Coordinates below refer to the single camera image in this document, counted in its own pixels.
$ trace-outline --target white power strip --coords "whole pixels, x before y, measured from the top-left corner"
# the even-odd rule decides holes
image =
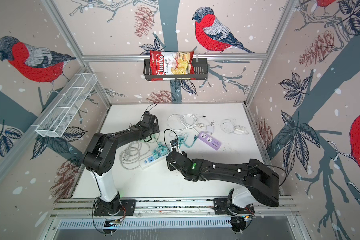
[[[140,167],[141,169],[145,169],[149,166],[152,166],[153,164],[155,164],[156,162],[162,160],[162,159],[165,159],[167,157],[168,153],[164,156],[161,156],[161,153],[158,152],[158,159],[154,159],[154,156],[151,155],[149,157],[146,157],[142,160],[139,161],[139,164],[140,164]]]

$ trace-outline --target bird head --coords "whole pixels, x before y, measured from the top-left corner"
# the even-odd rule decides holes
[[[8,59],[9,61],[13,61],[14,57],[12,54],[12,47],[18,43],[19,40],[12,36],[5,36],[0,38],[0,60],[3,61]]]
[[[209,14],[215,14],[213,12],[212,8],[201,7],[195,11],[195,14],[193,15],[192,19],[196,20],[196,22],[200,23],[202,21],[203,17],[205,17],[206,15],[209,15]]]

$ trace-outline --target white table surface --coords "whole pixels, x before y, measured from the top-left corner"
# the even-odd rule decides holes
[[[132,125],[136,124],[147,106],[146,104],[112,105],[101,132],[118,132],[127,129],[130,123]],[[197,117],[205,116],[205,119],[200,120],[205,125],[210,124],[210,122],[214,123],[215,128],[212,136],[222,142],[220,149],[216,151],[198,139],[191,148],[181,148],[191,160],[202,158],[211,162],[227,164],[246,163],[249,162],[250,158],[263,161],[250,123],[240,103],[158,104],[150,113],[158,118],[160,128],[159,141],[163,143],[163,132],[168,128],[167,118],[172,114],[182,115],[192,113]],[[244,126],[250,134],[238,135],[223,132],[220,124],[224,119],[236,119],[236,124]],[[176,129],[182,128],[176,117],[172,117],[169,124]],[[169,141],[174,139],[168,136],[169,132],[167,131],[165,136],[168,144]],[[196,132],[191,129],[184,132],[189,133],[187,143],[191,144]],[[152,143],[151,151],[155,147],[157,147],[157,144]],[[187,181],[177,170],[169,171],[165,159],[144,170],[140,168],[125,170],[120,166],[119,161],[120,151],[125,148],[126,145],[117,149],[115,163],[111,169],[115,186],[120,192],[120,197],[220,197],[226,196],[230,189],[240,187],[238,184],[218,180],[206,182]],[[95,180],[90,172],[85,169],[74,191],[73,198],[95,198],[99,195]]]

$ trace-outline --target purple power strip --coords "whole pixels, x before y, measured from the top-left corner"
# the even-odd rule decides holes
[[[208,144],[210,147],[212,147],[215,150],[218,150],[221,146],[221,142],[214,139],[211,135],[206,134],[205,132],[201,132],[199,134],[199,139],[206,144]]]

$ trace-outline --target bird beak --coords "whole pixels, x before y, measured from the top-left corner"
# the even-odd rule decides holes
[[[1,60],[1,61],[3,61],[3,60],[4,60],[4,58],[3,58],[3,54],[2,54],[2,53],[0,53],[0,60]]]

